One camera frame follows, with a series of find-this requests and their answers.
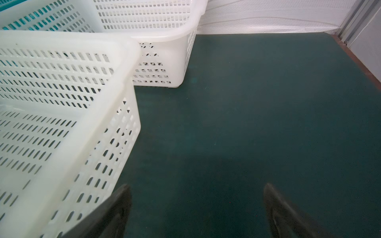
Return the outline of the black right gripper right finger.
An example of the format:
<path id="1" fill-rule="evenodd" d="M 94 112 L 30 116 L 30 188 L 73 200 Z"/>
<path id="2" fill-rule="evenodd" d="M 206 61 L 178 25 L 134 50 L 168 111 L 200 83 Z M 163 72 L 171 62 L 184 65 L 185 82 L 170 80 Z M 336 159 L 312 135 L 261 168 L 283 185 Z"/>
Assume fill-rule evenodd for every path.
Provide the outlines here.
<path id="1" fill-rule="evenodd" d="M 264 204 L 270 233 L 274 238 L 334 238 L 335 236 L 319 225 L 311 216 L 300 210 L 271 183 L 263 192 Z"/>

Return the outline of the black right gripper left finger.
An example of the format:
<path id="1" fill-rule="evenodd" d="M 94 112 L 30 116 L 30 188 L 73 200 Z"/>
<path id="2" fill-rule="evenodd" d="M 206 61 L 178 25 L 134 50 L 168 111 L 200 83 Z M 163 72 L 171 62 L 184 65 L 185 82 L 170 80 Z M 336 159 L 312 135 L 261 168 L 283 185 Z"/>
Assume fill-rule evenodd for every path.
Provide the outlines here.
<path id="1" fill-rule="evenodd" d="M 124 184 L 63 237 L 122 238 L 131 206 L 131 189 Z"/>

